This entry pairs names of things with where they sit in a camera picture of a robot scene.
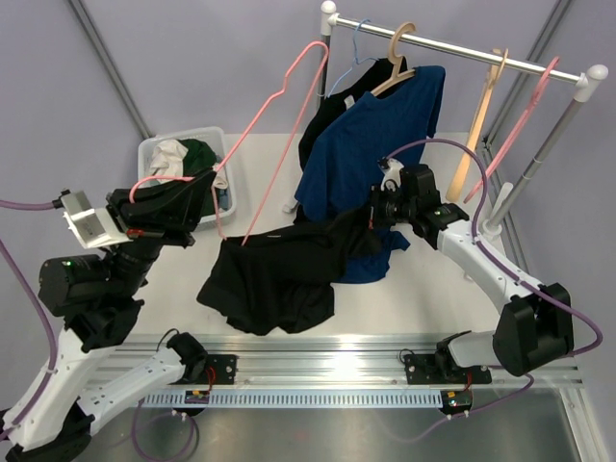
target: purple wall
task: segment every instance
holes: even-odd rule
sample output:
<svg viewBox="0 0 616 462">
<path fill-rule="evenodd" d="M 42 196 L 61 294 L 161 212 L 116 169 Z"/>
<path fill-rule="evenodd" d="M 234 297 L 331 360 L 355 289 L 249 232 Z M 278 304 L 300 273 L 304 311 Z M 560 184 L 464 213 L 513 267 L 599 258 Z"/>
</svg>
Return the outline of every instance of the purple wall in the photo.
<svg viewBox="0 0 616 462">
<path fill-rule="evenodd" d="M 580 356 L 578 362 L 612 458 L 616 457 L 615 15 L 613 0 L 578 1 L 555 36 L 546 61 L 559 55 L 563 69 L 576 71 L 605 64 L 612 75 L 579 111 L 512 211 L 531 270 L 544 281 L 562 283 L 571 292 L 574 306 L 603 329 L 602 347 Z M 566 84 L 550 84 L 501 167 L 507 179 L 514 180 L 522 173 L 573 92 Z M 527 102 L 527 95 L 521 102 Z M 578 347 L 593 339 L 580 322 L 576 328 Z"/>
<path fill-rule="evenodd" d="M 64 187 L 102 205 L 130 184 L 140 140 L 62 1 L 0 3 L 0 198 L 44 202 Z M 50 257 L 79 253 L 62 212 L 0 210 L 2 240 L 38 289 Z M 0 261 L 0 409 L 13 406 L 48 356 L 30 302 Z M 0 445 L 0 456 L 8 445 Z"/>
<path fill-rule="evenodd" d="M 319 37 L 321 0 L 86 0 L 137 106 L 155 133 L 217 125 L 242 132 L 266 98 L 279 90 L 295 56 Z M 414 21 L 418 34 L 484 49 L 509 47 L 523 59 L 552 8 L 532 0 L 339 0 L 344 17 L 396 28 Z M 330 84 L 352 60 L 352 31 L 334 32 Z M 359 35 L 361 56 L 384 57 L 388 40 Z M 441 131 L 468 131 L 487 65 L 412 45 L 412 65 L 448 72 Z M 319 61 L 307 58 L 255 132 L 288 133 Z M 505 71 L 493 107 L 515 72 Z"/>
</svg>

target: white basket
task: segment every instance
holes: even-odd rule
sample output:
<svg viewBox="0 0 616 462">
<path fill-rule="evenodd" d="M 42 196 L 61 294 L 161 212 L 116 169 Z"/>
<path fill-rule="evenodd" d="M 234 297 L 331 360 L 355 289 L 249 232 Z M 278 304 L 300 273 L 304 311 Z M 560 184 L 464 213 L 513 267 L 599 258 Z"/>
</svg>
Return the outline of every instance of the white basket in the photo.
<svg viewBox="0 0 616 462">
<path fill-rule="evenodd" d="M 194 130 L 185 130 L 183 132 L 169 133 L 168 135 L 149 138 L 142 141 L 139 145 L 137 157 L 137 174 L 139 176 L 139 179 L 141 180 L 142 178 L 147 176 L 147 171 L 149 169 L 150 163 L 152 162 L 154 146 L 156 146 L 159 142 L 165 140 L 187 139 L 207 142 L 214 151 L 214 153 L 217 155 L 219 161 L 222 160 L 227 153 L 227 146 L 224 141 L 224 132 L 218 127 L 195 128 Z M 235 209 L 237 206 L 235 196 L 235 182 L 233 181 L 233 173 L 231 172 L 231 168 L 228 165 L 224 166 L 224 173 L 227 177 L 229 188 L 227 189 L 228 207 L 226 210 L 220 210 L 220 220 L 222 222 L 228 221 L 228 218 L 235 213 Z M 213 226 L 216 226 L 216 216 L 210 215 L 207 217 L 203 217 L 197 225 L 196 229 L 198 230 L 211 228 Z"/>
</svg>

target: blue hanger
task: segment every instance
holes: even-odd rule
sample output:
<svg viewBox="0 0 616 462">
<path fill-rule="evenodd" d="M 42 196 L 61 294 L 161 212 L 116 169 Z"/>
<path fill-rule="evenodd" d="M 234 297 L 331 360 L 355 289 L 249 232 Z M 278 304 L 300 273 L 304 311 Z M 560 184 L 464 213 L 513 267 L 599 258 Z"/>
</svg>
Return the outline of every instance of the blue hanger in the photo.
<svg viewBox="0 0 616 462">
<path fill-rule="evenodd" d="M 345 72 L 343 75 L 341 75 L 340 78 L 336 81 L 334 86 L 331 88 L 331 90 L 327 94 L 328 98 L 334 93 L 334 90 L 336 89 L 338 84 L 340 84 L 340 81 L 343 80 L 345 77 L 347 77 L 350 71 L 353 70 L 353 68 L 355 68 L 356 65 L 365 63 L 366 61 L 374 61 L 374 62 L 378 61 L 377 58 L 372 58 L 372 57 L 364 58 L 362 61 L 359 61 L 359 52 L 357 51 L 357 31 L 359 31 L 359 28 L 362 27 L 362 24 L 366 22 L 371 22 L 371 21 L 369 19 L 363 19 L 359 24 L 357 24 L 357 27 L 353 31 L 353 50 L 355 52 L 355 58 L 353 59 L 353 64 L 351 65 L 350 69 L 347 72 Z"/>
</svg>

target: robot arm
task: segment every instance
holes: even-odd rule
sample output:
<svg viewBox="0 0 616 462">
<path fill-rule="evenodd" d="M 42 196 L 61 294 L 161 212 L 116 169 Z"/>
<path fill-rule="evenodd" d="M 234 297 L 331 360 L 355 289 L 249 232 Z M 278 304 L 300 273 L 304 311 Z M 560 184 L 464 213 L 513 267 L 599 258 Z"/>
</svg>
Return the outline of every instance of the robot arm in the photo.
<svg viewBox="0 0 616 462">
<path fill-rule="evenodd" d="M 389 160 L 381 167 L 385 170 L 383 182 L 373 186 L 371 192 L 372 225 L 411 224 L 416 235 L 468 273 L 500 313 L 495 331 L 465 332 L 441 342 L 436 354 L 443 357 L 438 363 L 453 370 L 501 365 L 520 376 L 573 350 L 571 315 L 525 289 L 490 261 L 475 245 L 469 216 L 455 204 L 441 202 L 427 166 L 404 167 Z M 508 270 L 570 305 L 569 294 L 562 286 L 546 287 L 485 240 L 482 243 Z"/>
<path fill-rule="evenodd" d="M 41 267 L 38 297 L 53 316 L 64 319 L 64 328 L 54 371 L 48 374 L 44 367 L 18 404 L 0 414 L 0 429 L 9 430 L 13 443 L 7 460 L 73 460 L 91 436 L 140 398 L 179 380 L 192 383 L 204 374 L 207 352 L 182 333 L 105 387 L 84 390 L 135 326 L 143 302 L 133 296 L 146 284 L 163 246 L 193 244 L 191 232 L 215 177 L 204 170 L 188 183 L 137 191 L 134 204 L 127 190 L 111 193 L 101 209 L 92 209 L 82 192 L 63 192 L 55 202 L 64 207 L 69 229 L 82 246 L 103 247 L 105 255 L 55 258 Z M 30 408 L 32 398 L 37 402 Z"/>
</svg>

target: black cloth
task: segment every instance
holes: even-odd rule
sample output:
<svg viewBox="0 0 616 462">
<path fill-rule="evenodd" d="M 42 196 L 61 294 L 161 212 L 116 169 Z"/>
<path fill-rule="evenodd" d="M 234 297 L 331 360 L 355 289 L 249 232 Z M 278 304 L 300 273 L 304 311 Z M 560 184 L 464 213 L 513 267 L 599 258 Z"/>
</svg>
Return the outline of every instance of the black cloth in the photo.
<svg viewBox="0 0 616 462">
<path fill-rule="evenodd" d="M 367 223 L 362 209 L 250 236 L 245 246 L 228 238 L 196 299 L 243 332 L 309 329 L 334 315 L 330 283 L 345 274 L 347 257 L 380 251 Z"/>
<path fill-rule="evenodd" d="M 356 102 L 366 91 L 374 90 L 389 79 L 392 76 L 393 69 L 394 65 L 391 64 L 387 58 L 382 58 L 376 61 L 376 63 L 374 63 L 351 87 L 339 93 L 332 94 L 321 102 L 317 113 L 312 120 L 310 120 L 310 123 L 308 123 L 306 131 L 299 141 L 299 147 L 297 148 L 299 153 L 299 166 L 302 170 L 306 167 L 312 148 L 319 135 L 347 110 L 345 99 L 352 96 L 353 100 Z M 404 72 L 407 69 L 406 58 L 402 58 L 400 72 Z M 378 97 L 386 98 L 396 92 L 399 87 L 400 84 L 395 85 L 379 94 Z M 304 221 L 308 221 L 308 218 L 304 214 L 303 206 L 299 204 L 297 206 L 294 223 L 302 223 Z"/>
<path fill-rule="evenodd" d="M 201 170 L 212 167 L 216 161 L 216 153 L 210 145 L 201 140 L 178 140 L 180 144 L 188 149 L 186 156 L 182 160 L 184 176 L 195 176 Z M 220 190 L 215 189 L 218 203 L 220 203 Z M 205 200 L 201 208 L 201 216 L 209 217 L 215 213 L 214 199 L 210 191 L 205 193 Z"/>
</svg>

